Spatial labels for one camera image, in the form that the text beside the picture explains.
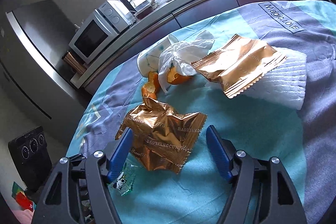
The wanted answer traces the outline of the dark base cabinets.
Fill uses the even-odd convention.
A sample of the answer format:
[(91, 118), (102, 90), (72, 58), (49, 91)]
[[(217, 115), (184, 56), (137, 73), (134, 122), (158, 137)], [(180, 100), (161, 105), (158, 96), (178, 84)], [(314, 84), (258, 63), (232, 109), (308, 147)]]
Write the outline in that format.
[(77, 85), (89, 94), (94, 94), (113, 68), (171, 32), (248, 3), (262, 1), (276, 0), (172, 0), (154, 10), (116, 39), (88, 67), (77, 81)]

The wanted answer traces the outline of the gold snack wrapper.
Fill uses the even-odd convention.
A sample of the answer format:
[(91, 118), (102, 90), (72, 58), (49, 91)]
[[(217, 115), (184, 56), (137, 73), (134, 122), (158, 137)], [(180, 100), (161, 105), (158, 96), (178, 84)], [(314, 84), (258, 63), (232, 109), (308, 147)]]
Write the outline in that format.
[(286, 55), (264, 40), (236, 34), (191, 66), (209, 82), (218, 83), (228, 98), (234, 98), (285, 60)]
[(201, 112), (179, 114), (169, 104), (145, 97), (142, 104), (126, 114), (115, 139), (130, 128), (130, 152), (147, 170), (179, 174), (206, 119), (207, 115)]

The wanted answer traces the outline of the white foam fruit net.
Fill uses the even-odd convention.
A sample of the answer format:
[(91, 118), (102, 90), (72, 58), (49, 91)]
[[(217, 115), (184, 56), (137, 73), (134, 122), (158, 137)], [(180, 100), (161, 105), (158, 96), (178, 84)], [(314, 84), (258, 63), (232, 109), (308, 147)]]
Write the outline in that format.
[(275, 48), (286, 60), (243, 92), (244, 95), (300, 110), (306, 92), (307, 56), (289, 48)]

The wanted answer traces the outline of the colourful packets on floor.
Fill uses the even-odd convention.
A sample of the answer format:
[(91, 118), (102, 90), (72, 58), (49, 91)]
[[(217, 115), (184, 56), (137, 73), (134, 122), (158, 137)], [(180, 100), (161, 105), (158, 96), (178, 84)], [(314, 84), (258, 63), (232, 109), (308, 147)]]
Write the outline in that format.
[(13, 182), (11, 196), (23, 210), (35, 211), (35, 203), (26, 196), (24, 190), (15, 181)]

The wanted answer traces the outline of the silver refrigerator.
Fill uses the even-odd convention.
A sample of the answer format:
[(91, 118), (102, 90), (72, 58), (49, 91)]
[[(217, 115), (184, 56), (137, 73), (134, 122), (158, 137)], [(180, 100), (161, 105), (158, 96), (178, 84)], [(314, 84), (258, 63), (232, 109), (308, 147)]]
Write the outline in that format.
[(1, 12), (1, 85), (53, 138), (69, 145), (92, 96), (62, 59), (75, 26), (53, 0)]

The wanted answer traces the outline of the teal patterned tablecloth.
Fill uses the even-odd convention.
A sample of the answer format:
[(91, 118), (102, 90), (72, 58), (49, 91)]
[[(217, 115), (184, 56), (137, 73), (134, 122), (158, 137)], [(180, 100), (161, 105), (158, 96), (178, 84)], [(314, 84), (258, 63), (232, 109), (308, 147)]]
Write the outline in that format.
[[(218, 49), (234, 34), (306, 54), (301, 110), (239, 94), (227, 98), (196, 75), (159, 100), (179, 113), (206, 114), (223, 138), (251, 156), (280, 158), (309, 223), (318, 223), (335, 198), (335, 4), (325, 1), (250, 3), (174, 32), (190, 41), (207, 30)], [(112, 191), (123, 223), (215, 223), (230, 192), (201, 133), (181, 172), (140, 168), (126, 196)]]

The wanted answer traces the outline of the small orange peel piece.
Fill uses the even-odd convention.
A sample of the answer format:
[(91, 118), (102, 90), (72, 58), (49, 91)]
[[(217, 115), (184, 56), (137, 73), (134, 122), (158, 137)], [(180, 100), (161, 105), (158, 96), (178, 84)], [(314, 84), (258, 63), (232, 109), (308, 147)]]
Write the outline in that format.
[(141, 94), (143, 98), (157, 99), (157, 93), (159, 92), (161, 86), (158, 80), (157, 72), (149, 72), (147, 77), (147, 83), (145, 83), (141, 88)]

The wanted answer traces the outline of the black box with dials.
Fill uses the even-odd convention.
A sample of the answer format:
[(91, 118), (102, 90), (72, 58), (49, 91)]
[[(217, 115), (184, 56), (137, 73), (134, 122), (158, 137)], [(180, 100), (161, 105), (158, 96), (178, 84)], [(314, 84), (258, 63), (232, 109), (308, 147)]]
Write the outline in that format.
[(8, 149), (27, 190), (36, 192), (52, 169), (43, 127), (38, 126), (9, 141)]

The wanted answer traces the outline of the small clear candy wrapper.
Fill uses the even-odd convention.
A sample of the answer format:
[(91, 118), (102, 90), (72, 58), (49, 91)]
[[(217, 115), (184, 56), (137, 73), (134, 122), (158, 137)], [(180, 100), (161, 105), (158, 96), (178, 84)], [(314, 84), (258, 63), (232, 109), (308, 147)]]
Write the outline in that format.
[(118, 177), (108, 186), (110, 193), (118, 193), (125, 196), (133, 190), (133, 184), (139, 166), (130, 160), (126, 160)]

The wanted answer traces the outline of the white tissue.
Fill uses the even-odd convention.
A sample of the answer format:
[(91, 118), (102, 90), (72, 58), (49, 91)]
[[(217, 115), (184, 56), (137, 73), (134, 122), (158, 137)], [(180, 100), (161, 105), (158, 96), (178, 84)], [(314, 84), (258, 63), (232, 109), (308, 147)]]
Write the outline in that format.
[(191, 63), (205, 57), (215, 42), (215, 37), (208, 31), (202, 31), (192, 42), (181, 41), (172, 44), (159, 57), (158, 80), (161, 89), (166, 94), (171, 84), (167, 83), (167, 74), (173, 65), (179, 74), (194, 76), (196, 70)]

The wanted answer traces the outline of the glass electric kettle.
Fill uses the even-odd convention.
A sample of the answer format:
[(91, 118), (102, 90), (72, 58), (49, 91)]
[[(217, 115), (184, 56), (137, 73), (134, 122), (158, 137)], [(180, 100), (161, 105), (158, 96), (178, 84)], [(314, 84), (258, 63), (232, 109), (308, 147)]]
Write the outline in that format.
[(134, 10), (134, 16), (138, 19), (142, 19), (151, 12), (153, 12), (157, 4), (155, 0), (127, 0)]

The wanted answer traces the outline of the white microwave oven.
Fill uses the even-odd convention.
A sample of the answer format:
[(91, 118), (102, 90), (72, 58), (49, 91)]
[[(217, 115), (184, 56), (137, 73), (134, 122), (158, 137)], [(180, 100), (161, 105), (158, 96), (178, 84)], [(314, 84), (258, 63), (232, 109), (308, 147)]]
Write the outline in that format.
[(69, 46), (89, 64), (134, 22), (135, 17), (121, 1), (107, 0), (84, 20)]

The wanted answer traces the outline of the white paper cup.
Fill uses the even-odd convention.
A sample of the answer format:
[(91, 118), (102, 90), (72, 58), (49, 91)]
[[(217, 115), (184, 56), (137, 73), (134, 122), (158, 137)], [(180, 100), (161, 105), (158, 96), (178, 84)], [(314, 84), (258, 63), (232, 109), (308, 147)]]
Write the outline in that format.
[(174, 35), (169, 34), (143, 50), (137, 57), (137, 67), (142, 77), (148, 77), (149, 72), (157, 72), (161, 53), (177, 42), (179, 40)]

